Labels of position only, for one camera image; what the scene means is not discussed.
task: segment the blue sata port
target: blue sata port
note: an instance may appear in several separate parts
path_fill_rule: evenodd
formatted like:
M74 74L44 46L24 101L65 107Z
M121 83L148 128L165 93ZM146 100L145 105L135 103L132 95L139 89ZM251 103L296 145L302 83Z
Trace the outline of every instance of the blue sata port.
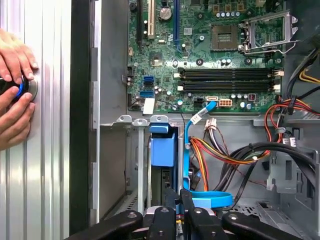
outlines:
M154 91L141 91L140 97L143 98L152 98L154 96Z
M143 84L144 85L153 85L155 82L154 76L144 76L143 77Z

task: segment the cpu socket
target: cpu socket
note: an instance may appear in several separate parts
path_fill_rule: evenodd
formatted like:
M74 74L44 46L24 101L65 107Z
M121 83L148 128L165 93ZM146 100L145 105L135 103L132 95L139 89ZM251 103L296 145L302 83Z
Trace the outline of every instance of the cpu socket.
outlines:
M213 26L211 31L211 51L236 50L238 50L238 26Z

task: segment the mounting screw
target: mounting screw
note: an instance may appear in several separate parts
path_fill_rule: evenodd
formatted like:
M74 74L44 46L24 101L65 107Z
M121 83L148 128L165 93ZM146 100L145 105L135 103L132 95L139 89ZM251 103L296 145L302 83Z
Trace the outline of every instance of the mounting screw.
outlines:
M137 215L134 213L134 212L131 212L129 215L128 215L128 218L130 218L130 219L134 219L134 218L136 218L137 217Z
M200 209L200 208L195 208L195 209L194 209L194 212L197 213L197 214L200 214L200 213L202 213L202 209Z
M229 215L229 218L231 218L232 220L237 220L237 219L238 219L238 216L235 215L235 214L230 214L230 215Z

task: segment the white sticker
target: white sticker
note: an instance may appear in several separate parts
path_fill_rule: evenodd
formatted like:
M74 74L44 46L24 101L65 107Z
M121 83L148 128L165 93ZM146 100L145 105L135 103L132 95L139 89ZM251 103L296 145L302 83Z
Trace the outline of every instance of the white sticker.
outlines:
M186 27L183 29L183 35L192 35L192 27Z
M203 108L201 111L199 111L196 115L194 115L190 120L193 123L193 125L196 125L201 119L202 116L205 115L208 112L206 108Z
M146 98L144 100L143 114L154 114L155 101L155 98Z
M193 125L196 125L202 118L199 116L199 114L197 113L196 115L194 115L190 120L193 123Z

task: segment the pci express slot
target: pci express slot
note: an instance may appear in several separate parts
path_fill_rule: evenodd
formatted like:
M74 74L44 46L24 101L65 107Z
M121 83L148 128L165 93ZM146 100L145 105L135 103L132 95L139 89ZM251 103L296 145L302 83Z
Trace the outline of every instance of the pci express slot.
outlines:
M235 69L184 69L179 70L181 80L265 80L275 74L272 68L235 68Z
M148 0L148 39L155 39L156 2Z
M173 41L179 44L180 0L173 0Z
M185 81L182 85L188 93L261 93L269 92L273 81Z
M143 31L143 24L142 24L142 18L143 18L143 0L137 0L137 13L136 13L136 43L139 47L142 45L142 31Z

